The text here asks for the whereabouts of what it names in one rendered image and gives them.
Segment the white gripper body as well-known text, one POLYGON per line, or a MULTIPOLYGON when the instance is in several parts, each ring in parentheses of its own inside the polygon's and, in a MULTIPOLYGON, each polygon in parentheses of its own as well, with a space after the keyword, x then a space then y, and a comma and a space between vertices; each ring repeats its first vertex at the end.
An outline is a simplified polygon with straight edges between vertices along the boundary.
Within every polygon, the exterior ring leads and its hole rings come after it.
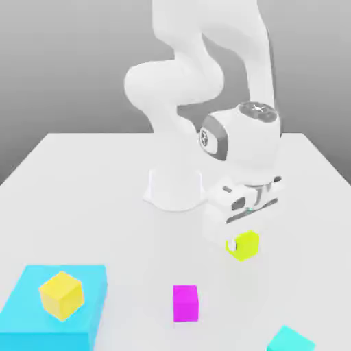
POLYGON ((237 214, 227 215, 213 205, 205 205, 203 214, 203 235, 213 243, 226 243, 247 231, 260 232, 276 217, 278 199, 273 199, 258 210, 245 209, 237 214))

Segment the small lime cube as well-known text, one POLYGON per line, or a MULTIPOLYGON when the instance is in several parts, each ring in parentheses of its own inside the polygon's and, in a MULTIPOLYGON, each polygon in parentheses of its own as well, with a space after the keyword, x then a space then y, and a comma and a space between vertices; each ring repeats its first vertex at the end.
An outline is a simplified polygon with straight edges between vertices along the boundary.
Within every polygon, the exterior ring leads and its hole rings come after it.
POLYGON ((252 230, 244 232, 234 238, 237 242, 237 250, 229 250, 229 241, 226 241, 226 250, 238 261, 245 261, 258 253, 259 235, 252 230))

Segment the small magenta cube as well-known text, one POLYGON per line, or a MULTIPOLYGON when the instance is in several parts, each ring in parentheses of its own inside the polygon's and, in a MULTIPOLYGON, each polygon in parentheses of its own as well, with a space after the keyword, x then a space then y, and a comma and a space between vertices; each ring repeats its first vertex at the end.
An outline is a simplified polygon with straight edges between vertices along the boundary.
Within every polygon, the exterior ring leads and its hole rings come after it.
POLYGON ((173 285, 173 321, 197 322, 199 297, 196 285, 173 285))

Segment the small turquoise cube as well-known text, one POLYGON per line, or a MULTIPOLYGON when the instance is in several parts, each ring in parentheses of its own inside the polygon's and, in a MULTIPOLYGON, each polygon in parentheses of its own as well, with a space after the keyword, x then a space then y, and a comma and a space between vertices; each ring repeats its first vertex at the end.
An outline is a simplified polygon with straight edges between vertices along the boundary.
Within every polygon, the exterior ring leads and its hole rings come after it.
POLYGON ((282 326, 266 351, 315 351, 315 343, 288 326, 282 326))

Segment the small yellow cube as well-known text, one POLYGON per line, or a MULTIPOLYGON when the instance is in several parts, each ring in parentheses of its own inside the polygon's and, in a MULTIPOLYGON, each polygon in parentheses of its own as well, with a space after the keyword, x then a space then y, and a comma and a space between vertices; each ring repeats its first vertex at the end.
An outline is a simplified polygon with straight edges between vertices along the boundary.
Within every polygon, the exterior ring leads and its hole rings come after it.
POLYGON ((84 304, 82 282, 64 271, 41 285, 39 294, 44 310, 61 322, 84 304))

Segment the large cyan box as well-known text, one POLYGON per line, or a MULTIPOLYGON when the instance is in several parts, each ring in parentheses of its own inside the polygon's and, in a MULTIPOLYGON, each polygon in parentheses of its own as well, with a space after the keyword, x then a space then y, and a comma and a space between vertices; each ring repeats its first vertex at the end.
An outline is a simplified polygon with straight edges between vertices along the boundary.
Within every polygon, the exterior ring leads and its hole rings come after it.
POLYGON ((104 265, 27 265, 0 312, 0 351, 93 351, 107 292, 104 265), (64 271, 82 282, 84 304, 61 322, 39 287, 64 271))

